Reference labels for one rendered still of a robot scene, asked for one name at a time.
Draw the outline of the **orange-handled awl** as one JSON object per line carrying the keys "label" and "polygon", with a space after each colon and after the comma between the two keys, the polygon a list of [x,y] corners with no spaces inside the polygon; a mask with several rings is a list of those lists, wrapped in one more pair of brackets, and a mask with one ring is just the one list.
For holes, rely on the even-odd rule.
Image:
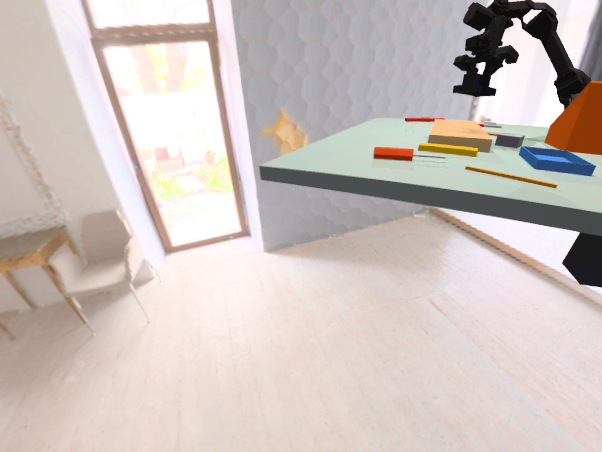
{"label": "orange-handled awl", "polygon": [[407,160],[412,161],[413,157],[434,157],[434,158],[448,158],[446,156],[437,155],[422,155],[413,154],[414,149],[397,149],[395,147],[375,147],[373,158],[385,159],[385,160]]}

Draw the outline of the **yellow flat bar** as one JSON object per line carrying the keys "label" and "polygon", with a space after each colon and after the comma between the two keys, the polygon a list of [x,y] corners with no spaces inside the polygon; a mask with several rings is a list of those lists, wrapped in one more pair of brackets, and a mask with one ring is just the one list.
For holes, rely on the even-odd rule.
{"label": "yellow flat bar", "polygon": [[477,148],[465,148],[464,146],[448,146],[441,144],[421,143],[418,151],[430,151],[432,153],[458,154],[460,156],[477,156]]}

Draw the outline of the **blue rectangular tray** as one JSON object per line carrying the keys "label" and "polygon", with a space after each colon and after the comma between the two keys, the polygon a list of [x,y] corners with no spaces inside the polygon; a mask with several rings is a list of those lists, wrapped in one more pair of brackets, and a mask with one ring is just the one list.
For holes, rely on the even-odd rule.
{"label": "blue rectangular tray", "polygon": [[596,167],[566,150],[521,146],[519,152],[520,157],[538,170],[592,176]]}

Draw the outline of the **peach rectangular panel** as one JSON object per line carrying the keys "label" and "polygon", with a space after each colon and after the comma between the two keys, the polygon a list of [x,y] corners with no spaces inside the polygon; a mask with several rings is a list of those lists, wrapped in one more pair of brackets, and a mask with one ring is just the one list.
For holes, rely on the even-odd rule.
{"label": "peach rectangular panel", "polygon": [[435,120],[428,143],[477,148],[477,152],[490,152],[492,138],[476,121]]}

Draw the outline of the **thin orange bar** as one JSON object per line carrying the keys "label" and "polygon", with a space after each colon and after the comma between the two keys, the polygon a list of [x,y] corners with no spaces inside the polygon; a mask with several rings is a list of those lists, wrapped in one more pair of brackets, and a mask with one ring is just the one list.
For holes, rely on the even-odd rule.
{"label": "thin orange bar", "polygon": [[548,182],[533,180],[533,179],[530,179],[530,178],[527,178],[527,177],[521,177],[521,176],[516,176],[516,175],[510,175],[510,174],[505,174],[505,173],[499,173],[499,172],[489,171],[487,169],[482,169],[482,168],[465,166],[465,170],[476,171],[476,172],[481,172],[481,173],[486,173],[486,174],[492,174],[492,175],[497,175],[497,176],[503,176],[503,177],[508,178],[508,179],[513,179],[513,180],[518,180],[518,181],[523,181],[523,182],[528,182],[528,183],[533,183],[533,184],[538,184],[538,185],[548,186],[548,187],[553,187],[553,188],[556,188],[558,186],[557,184],[553,184],[553,183],[548,183]]}

